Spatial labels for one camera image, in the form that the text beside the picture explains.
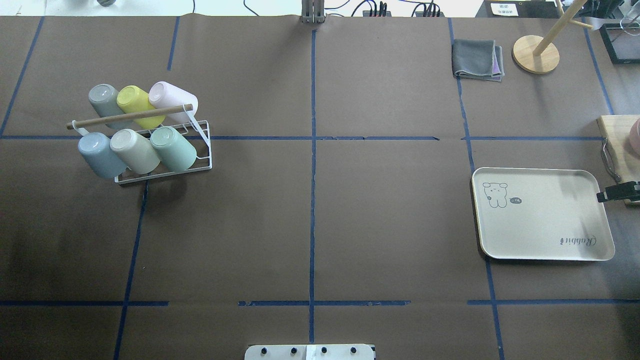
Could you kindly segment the cream white cup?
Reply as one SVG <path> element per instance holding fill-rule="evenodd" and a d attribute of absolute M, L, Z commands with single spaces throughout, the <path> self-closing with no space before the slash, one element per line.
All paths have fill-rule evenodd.
<path fill-rule="evenodd" d="M 151 142 L 132 129 L 121 129 L 110 139 L 110 149 L 137 174 L 151 173 L 159 164 Z"/>

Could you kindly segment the yellow cup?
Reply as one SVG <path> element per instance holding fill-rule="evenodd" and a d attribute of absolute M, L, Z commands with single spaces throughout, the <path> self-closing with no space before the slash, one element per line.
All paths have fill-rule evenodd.
<path fill-rule="evenodd" d="M 155 110 L 151 105 L 149 94 L 136 85 L 128 85 L 118 92 L 116 104 L 126 114 Z M 135 121 L 144 130 L 150 130 L 160 126 L 165 120 L 165 115 L 138 118 Z"/>

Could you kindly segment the green cup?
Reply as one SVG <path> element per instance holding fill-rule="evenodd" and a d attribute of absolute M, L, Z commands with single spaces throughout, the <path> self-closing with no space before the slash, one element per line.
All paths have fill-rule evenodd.
<path fill-rule="evenodd" d="M 150 143 L 160 161 L 172 172 L 189 169 L 197 159 L 196 148 L 173 127 L 162 126 L 154 130 Z"/>

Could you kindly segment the beige rabbit tray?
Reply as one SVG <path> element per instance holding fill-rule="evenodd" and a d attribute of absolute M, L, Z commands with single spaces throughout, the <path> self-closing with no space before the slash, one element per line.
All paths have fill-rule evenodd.
<path fill-rule="evenodd" d="M 480 167 L 471 187 L 478 243 L 491 258 L 608 261 L 615 255 L 590 172 Z"/>

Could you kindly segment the grey cup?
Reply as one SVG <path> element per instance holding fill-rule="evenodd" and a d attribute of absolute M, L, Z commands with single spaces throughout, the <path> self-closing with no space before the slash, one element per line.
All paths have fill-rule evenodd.
<path fill-rule="evenodd" d="M 122 116 L 125 112 L 117 104 L 119 92 L 110 84 L 95 85 L 87 98 L 99 117 Z"/>

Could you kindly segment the wooden mug tree stand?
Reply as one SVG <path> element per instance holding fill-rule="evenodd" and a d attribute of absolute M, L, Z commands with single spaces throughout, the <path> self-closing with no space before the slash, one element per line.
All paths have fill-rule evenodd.
<path fill-rule="evenodd" d="M 560 63 L 560 53 L 553 40 L 569 24 L 586 30 L 594 30 L 594 26 L 574 19 L 574 16 L 587 3 L 586 0 L 574 0 L 567 10 L 563 10 L 562 2 L 556 1 L 560 18 L 544 37 L 525 35 L 515 41 L 512 48 L 512 59 L 515 64 L 534 75 L 546 75 L 555 70 Z"/>

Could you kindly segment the grey folded cloth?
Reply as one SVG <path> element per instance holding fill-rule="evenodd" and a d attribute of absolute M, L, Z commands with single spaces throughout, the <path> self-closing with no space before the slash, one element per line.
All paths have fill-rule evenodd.
<path fill-rule="evenodd" d="M 502 82 L 505 76 L 503 47 L 493 39 L 455 38 L 451 60 L 458 78 Z"/>

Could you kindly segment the blue cup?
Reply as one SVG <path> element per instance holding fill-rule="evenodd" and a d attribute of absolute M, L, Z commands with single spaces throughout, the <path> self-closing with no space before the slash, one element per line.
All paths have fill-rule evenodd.
<path fill-rule="evenodd" d="M 100 178 L 115 178 L 127 165 L 110 148 L 110 139 L 100 132 L 88 132 L 78 141 L 78 151 L 91 170 Z"/>

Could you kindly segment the pink cup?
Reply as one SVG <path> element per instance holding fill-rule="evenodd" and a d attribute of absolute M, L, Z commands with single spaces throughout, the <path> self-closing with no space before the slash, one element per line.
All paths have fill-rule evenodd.
<path fill-rule="evenodd" d="M 167 114 L 167 118 L 178 124 L 190 122 L 190 118 L 183 110 L 182 105 L 191 104 L 193 110 L 189 111 L 189 114 L 192 114 L 193 116 L 195 116 L 199 107 L 197 96 L 164 80 L 156 82 L 150 88 L 150 91 L 148 92 L 148 100 L 156 109 L 179 106 L 179 112 Z"/>

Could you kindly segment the wooden cutting board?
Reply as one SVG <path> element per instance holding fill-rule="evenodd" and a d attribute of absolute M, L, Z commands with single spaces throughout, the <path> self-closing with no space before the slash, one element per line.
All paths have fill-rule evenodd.
<path fill-rule="evenodd" d="M 639 182 L 639 116 L 602 115 L 597 119 L 601 132 L 601 157 L 606 171 L 615 185 Z M 639 201 L 623 200 L 626 205 L 638 206 Z"/>

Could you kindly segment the black framed glass tray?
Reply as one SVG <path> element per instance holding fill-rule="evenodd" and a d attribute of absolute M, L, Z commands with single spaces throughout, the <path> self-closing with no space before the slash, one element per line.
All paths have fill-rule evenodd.
<path fill-rule="evenodd" d="M 613 64 L 640 63 L 640 35 L 625 32 L 615 23 L 602 25 L 599 34 Z"/>

